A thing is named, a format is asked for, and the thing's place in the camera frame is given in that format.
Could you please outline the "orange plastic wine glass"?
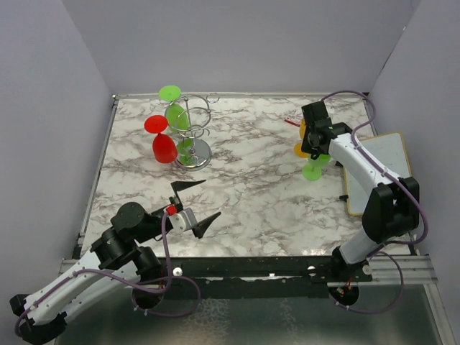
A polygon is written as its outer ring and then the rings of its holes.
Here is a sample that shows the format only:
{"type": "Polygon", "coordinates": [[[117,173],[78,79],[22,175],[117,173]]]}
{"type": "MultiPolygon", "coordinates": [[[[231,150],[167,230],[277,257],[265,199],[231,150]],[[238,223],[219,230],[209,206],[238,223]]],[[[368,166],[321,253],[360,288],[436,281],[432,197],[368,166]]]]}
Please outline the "orange plastic wine glass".
{"type": "Polygon", "coordinates": [[[302,158],[308,158],[308,153],[305,153],[302,151],[302,144],[303,144],[303,138],[305,136],[305,130],[306,130],[306,125],[305,125],[305,119],[302,119],[300,122],[300,127],[299,127],[299,136],[300,136],[300,141],[295,144],[293,151],[298,157],[302,158]]]}

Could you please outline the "red plastic wine glass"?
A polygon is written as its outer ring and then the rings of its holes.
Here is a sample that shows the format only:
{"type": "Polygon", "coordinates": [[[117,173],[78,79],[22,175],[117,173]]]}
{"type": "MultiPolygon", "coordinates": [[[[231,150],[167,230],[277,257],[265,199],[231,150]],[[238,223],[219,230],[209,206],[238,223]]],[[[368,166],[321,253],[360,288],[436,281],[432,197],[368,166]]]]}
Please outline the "red plastic wine glass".
{"type": "Polygon", "coordinates": [[[162,115],[153,115],[144,122],[144,129],[156,137],[152,142],[152,151],[156,161],[162,164],[169,164],[178,156],[178,151],[173,139],[164,134],[168,128],[168,120],[162,115]]]}

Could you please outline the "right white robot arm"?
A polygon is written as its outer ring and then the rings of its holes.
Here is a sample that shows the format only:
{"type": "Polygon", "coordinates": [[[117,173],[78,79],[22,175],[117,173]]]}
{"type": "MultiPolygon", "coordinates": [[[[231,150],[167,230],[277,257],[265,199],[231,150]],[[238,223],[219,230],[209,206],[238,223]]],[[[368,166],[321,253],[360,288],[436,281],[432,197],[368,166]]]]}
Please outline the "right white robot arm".
{"type": "Polygon", "coordinates": [[[346,281],[385,242],[416,229],[420,222],[420,186],[383,165],[343,122],[333,123],[323,101],[302,107],[305,134],[301,150],[313,159],[329,155],[342,164],[366,193],[362,227],[333,250],[331,275],[346,281]]]}

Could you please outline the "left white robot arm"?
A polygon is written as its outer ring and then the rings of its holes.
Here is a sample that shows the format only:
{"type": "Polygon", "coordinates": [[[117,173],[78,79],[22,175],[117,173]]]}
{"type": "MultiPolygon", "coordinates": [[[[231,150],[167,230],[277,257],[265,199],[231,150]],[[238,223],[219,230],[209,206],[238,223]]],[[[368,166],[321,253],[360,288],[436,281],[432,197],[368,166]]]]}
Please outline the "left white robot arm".
{"type": "Polygon", "coordinates": [[[178,193],[195,181],[175,181],[168,205],[151,213],[137,202],[125,203],[111,218],[110,227],[67,271],[32,294],[17,294],[9,301],[17,316],[16,336],[29,344],[46,344],[66,329],[72,317],[117,288],[129,286],[137,309],[152,313],[164,297],[175,273],[167,244],[172,230],[192,231],[200,239],[219,213],[197,221],[184,208],[178,193]],[[153,300],[142,302],[140,297],[153,300]]]}

